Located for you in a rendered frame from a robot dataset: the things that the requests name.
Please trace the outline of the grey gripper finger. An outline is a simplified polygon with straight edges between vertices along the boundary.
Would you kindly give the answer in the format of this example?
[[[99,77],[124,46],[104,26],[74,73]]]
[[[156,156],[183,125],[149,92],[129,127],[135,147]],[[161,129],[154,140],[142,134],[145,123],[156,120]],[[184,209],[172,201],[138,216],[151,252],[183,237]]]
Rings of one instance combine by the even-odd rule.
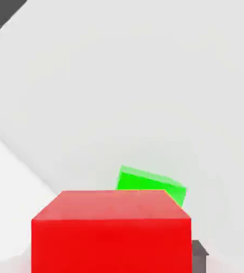
[[[192,240],[192,273],[218,273],[218,261],[197,239]]]

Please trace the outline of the small red cube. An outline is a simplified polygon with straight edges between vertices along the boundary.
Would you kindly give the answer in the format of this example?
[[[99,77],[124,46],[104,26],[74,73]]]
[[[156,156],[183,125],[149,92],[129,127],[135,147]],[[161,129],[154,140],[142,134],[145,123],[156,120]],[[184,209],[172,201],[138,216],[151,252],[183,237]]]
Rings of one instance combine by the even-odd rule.
[[[192,273],[191,218],[163,190],[63,191],[31,251],[31,273]]]

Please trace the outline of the small green cube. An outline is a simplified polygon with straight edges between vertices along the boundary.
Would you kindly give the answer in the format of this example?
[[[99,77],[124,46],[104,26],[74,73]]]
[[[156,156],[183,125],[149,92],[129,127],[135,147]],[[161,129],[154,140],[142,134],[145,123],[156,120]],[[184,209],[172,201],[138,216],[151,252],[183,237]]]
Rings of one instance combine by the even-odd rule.
[[[121,166],[116,189],[165,190],[180,207],[186,197],[186,187],[172,178],[128,166]]]

